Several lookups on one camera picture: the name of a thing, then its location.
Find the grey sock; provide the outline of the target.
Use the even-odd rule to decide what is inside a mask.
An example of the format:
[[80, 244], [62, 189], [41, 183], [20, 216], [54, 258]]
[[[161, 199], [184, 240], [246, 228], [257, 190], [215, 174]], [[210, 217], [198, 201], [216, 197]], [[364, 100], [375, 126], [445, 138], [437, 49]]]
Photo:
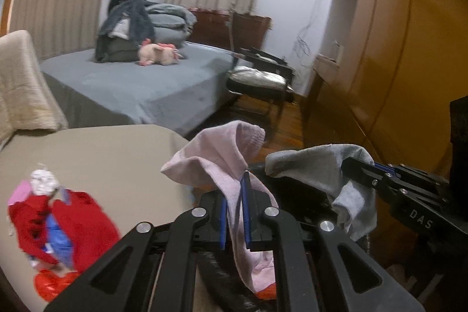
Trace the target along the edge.
[[343, 175], [341, 165], [355, 158], [368, 165], [374, 160], [367, 150], [354, 144], [328, 144], [304, 150], [282, 150], [266, 157], [266, 174], [290, 177], [327, 194], [337, 224], [353, 241], [377, 226], [376, 191]]

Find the pink sock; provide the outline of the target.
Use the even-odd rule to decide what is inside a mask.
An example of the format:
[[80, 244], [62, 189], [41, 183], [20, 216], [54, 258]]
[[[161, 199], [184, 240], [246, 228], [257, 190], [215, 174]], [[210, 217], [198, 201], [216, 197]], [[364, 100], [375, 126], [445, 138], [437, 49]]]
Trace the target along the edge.
[[228, 205], [235, 266], [254, 294], [275, 283], [274, 256], [271, 251], [252, 253], [246, 247], [240, 182], [247, 162], [257, 156], [264, 139], [261, 127], [240, 120], [207, 128], [161, 168], [165, 176], [181, 185], [222, 191]]

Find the black lined trash bin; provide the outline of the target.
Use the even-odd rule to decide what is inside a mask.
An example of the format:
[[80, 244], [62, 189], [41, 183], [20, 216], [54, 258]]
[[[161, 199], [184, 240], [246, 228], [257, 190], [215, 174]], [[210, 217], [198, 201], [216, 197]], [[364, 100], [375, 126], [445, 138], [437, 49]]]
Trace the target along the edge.
[[[327, 195], [288, 177], [266, 174], [265, 163], [249, 166], [251, 172], [271, 191], [279, 207], [300, 223], [316, 225], [323, 219], [336, 221]], [[260, 299], [241, 280], [235, 266], [232, 246], [222, 251], [201, 252], [197, 266], [206, 289], [222, 311], [276, 311], [276, 299]]]

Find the red cloth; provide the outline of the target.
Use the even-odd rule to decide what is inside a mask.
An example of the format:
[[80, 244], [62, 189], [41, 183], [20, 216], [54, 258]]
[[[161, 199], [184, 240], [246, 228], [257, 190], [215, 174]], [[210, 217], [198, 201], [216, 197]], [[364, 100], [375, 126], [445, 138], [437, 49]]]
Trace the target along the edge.
[[85, 192], [68, 192], [68, 201], [31, 195], [8, 207], [10, 221], [17, 232], [19, 247], [30, 256], [48, 263], [58, 260], [43, 251], [49, 242], [46, 219], [52, 216], [69, 238], [73, 269], [85, 272], [121, 238], [117, 227], [101, 206]]

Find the blue plastic bag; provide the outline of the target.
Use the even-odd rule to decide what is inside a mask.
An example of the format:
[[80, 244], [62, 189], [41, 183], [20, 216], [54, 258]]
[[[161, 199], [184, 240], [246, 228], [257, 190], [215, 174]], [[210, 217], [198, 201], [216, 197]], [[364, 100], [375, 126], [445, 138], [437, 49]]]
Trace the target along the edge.
[[67, 268], [74, 269], [73, 244], [68, 235], [66, 235], [60, 228], [52, 214], [46, 218], [45, 227], [48, 237], [48, 245], [51, 246], [51, 250], [55, 258]]

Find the red plastic bag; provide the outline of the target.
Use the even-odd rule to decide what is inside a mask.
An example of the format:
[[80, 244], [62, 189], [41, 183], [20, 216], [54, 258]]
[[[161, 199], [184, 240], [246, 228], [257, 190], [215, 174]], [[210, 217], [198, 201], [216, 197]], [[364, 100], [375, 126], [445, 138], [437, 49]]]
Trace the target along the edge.
[[43, 269], [34, 276], [34, 287], [37, 294], [46, 302], [51, 302], [63, 290], [69, 287], [80, 276], [77, 272], [70, 272], [64, 276]]

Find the white crumpled tissue ball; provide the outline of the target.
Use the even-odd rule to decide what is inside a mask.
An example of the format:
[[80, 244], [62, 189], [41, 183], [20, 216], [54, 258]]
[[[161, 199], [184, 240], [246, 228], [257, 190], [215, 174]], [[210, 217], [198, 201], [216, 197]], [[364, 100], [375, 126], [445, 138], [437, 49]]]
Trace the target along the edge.
[[29, 183], [35, 196], [53, 196], [60, 187], [54, 173], [44, 164], [31, 172]]

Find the pink face mask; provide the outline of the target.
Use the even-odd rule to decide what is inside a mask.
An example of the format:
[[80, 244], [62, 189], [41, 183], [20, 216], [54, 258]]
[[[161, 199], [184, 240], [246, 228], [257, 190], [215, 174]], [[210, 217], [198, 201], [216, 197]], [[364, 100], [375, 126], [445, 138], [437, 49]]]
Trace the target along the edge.
[[13, 191], [8, 199], [8, 206], [15, 205], [28, 199], [32, 193], [32, 186], [28, 180], [23, 180]]

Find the black office chair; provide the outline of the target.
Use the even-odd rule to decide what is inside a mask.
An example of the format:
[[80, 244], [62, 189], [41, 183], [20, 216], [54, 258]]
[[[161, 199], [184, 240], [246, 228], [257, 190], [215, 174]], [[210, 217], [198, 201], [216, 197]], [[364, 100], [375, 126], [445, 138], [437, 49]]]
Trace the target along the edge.
[[241, 112], [269, 116], [272, 107], [276, 106], [274, 125], [278, 125], [285, 102], [293, 93], [291, 85], [294, 70], [284, 59], [258, 48], [236, 47], [234, 23], [235, 17], [239, 16], [233, 10], [229, 11], [228, 36], [233, 63], [227, 73], [226, 88], [232, 94], [249, 96], [268, 103], [268, 108], [263, 114], [246, 109], [241, 109]]

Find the silver seat cushion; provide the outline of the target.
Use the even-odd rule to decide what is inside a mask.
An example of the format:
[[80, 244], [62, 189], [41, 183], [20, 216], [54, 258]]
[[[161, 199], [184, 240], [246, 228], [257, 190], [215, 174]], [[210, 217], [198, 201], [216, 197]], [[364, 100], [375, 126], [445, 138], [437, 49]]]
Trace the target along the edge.
[[280, 74], [248, 66], [236, 66], [228, 72], [228, 79], [238, 84], [264, 89], [284, 90], [286, 88], [286, 79]]

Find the grey bed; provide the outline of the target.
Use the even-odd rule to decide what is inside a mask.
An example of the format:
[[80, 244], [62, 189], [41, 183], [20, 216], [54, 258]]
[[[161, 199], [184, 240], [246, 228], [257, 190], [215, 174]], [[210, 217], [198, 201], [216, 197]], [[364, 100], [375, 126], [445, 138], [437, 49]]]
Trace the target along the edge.
[[97, 63], [94, 51], [49, 58], [44, 78], [71, 128], [155, 124], [190, 134], [233, 99], [231, 52], [188, 43], [170, 66]]

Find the beige folded quilt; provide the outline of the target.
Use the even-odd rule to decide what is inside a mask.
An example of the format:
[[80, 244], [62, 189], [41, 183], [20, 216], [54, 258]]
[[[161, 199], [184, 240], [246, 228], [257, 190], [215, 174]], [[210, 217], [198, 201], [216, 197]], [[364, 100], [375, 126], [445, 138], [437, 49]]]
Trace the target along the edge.
[[18, 131], [60, 131], [68, 121], [40, 70], [25, 30], [1, 37], [1, 145]]

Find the pink plush pig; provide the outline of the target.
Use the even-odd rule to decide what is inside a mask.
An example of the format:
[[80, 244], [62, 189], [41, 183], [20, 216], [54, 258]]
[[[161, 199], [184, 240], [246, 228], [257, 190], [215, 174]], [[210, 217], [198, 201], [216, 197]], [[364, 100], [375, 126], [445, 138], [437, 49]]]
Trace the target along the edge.
[[140, 66], [178, 64], [183, 57], [173, 44], [156, 44], [145, 39], [138, 50], [138, 64]]

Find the dark wooden headboard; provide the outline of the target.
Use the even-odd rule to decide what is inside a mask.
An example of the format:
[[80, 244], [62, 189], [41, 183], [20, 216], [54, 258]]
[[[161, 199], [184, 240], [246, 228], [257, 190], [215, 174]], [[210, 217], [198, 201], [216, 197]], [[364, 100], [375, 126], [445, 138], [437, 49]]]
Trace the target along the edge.
[[240, 48], [263, 48], [266, 33], [271, 27], [270, 17], [249, 13], [239, 14], [228, 11], [190, 9], [197, 17], [188, 42], [219, 47], [235, 51]]

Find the stack of grey bedding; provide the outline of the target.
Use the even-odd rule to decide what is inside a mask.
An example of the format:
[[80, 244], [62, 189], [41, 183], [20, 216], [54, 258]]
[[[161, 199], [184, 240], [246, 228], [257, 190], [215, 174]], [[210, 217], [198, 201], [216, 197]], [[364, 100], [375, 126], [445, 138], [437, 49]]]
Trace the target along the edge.
[[94, 60], [98, 63], [137, 60], [145, 41], [181, 48], [197, 17], [183, 6], [127, 0], [113, 7], [98, 31]]

